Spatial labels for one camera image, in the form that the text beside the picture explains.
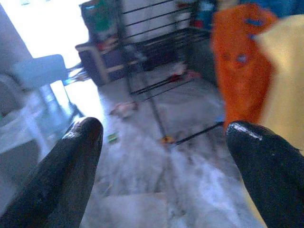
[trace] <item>orange cloth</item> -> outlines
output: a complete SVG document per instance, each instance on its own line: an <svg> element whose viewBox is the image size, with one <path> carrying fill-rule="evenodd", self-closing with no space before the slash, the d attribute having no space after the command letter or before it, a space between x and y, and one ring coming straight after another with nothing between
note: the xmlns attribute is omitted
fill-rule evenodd
<svg viewBox="0 0 304 228"><path fill-rule="evenodd" d="M247 19L259 20L262 25L249 24ZM272 67L249 36L262 33L277 18L256 4L244 4L216 13L213 20L218 86L226 104L225 128L235 120L256 123L269 87Z"/></svg>

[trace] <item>blue fabric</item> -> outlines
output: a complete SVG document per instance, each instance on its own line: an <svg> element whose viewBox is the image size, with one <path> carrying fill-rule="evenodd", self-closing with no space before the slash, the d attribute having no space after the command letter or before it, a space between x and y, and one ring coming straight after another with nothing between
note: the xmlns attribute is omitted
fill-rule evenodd
<svg viewBox="0 0 304 228"><path fill-rule="evenodd" d="M241 0L240 3L257 3L262 8L270 9L279 18L304 13L304 0Z"/></svg>

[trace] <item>tiled floor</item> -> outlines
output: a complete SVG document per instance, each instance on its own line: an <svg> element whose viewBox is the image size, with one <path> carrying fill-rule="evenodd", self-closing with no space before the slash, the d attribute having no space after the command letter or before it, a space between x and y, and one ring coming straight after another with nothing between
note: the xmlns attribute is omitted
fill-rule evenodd
<svg viewBox="0 0 304 228"><path fill-rule="evenodd" d="M168 68L161 67L149 72L148 78L158 80L167 72ZM104 125L102 155L83 228L159 227L151 223L157 225L164 217L165 227L171 228L261 227L247 209L240 175L221 127L165 149L148 101L141 102L139 111L128 119L109 115L116 103L132 100L125 79L101 88L91 80L77 82L67 90L85 115ZM167 134L176 139L214 124L223 112L217 90L202 80L162 94L155 101ZM107 142L112 133L119 137L115 144ZM155 197L155 193L162 193L163 200L155 202L159 205L147 213L149 197L145 196Z"/></svg>

